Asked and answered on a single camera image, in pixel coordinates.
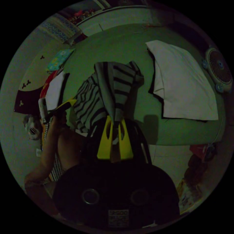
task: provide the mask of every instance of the plaid fabric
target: plaid fabric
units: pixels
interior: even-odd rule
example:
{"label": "plaid fabric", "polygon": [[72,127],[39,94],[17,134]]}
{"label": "plaid fabric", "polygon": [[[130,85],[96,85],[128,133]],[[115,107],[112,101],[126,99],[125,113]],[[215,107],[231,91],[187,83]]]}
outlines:
{"label": "plaid fabric", "polygon": [[[46,136],[47,136],[47,132],[49,130],[49,125],[51,123],[51,120],[45,126],[46,130],[45,130],[45,135],[44,135],[44,139],[43,139],[44,140],[44,144],[45,144],[45,141],[46,141]],[[58,181],[62,174],[63,174],[63,170],[62,170],[59,158],[58,158],[57,154],[55,154],[54,167],[53,167],[53,169],[51,171],[51,179],[53,181]]]}

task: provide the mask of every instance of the fan grille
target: fan grille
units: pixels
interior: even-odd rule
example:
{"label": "fan grille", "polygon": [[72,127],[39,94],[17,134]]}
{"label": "fan grille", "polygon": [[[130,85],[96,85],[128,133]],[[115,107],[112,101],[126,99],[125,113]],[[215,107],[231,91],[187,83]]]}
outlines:
{"label": "fan grille", "polygon": [[209,64],[214,75],[223,83],[229,84],[232,80],[231,72],[222,54],[218,51],[211,51]]}

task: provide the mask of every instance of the curtain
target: curtain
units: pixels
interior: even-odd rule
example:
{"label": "curtain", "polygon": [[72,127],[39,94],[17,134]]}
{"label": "curtain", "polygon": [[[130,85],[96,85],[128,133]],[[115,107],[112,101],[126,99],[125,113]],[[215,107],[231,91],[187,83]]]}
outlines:
{"label": "curtain", "polygon": [[71,45],[74,43],[75,38],[83,35],[81,29],[58,13],[49,17],[38,28],[61,43],[69,43]]}

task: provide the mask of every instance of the white towel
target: white towel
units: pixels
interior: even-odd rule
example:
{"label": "white towel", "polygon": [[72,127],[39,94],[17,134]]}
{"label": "white towel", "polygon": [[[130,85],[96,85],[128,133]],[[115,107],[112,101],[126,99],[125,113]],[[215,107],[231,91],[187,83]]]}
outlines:
{"label": "white towel", "polygon": [[163,116],[218,120],[214,91],[193,56],[158,40],[146,45],[155,57],[154,94],[164,99]]}
{"label": "white towel", "polygon": [[58,107],[64,77],[65,73],[62,71],[50,82],[49,88],[46,93],[47,110],[53,110]]}

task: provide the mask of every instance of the metal grommet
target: metal grommet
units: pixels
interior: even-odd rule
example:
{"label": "metal grommet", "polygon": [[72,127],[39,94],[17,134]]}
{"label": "metal grommet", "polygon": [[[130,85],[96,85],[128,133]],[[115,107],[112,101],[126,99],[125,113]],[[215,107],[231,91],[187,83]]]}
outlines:
{"label": "metal grommet", "polygon": [[82,193],[82,200],[88,205],[97,204],[99,201],[99,197],[99,193],[92,188],[86,189]]}
{"label": "metal grommet", "polygon": [[137,189],[131,195],[131,202],[134,205],[145,205],[149,200],[149,193],[144,189]]}

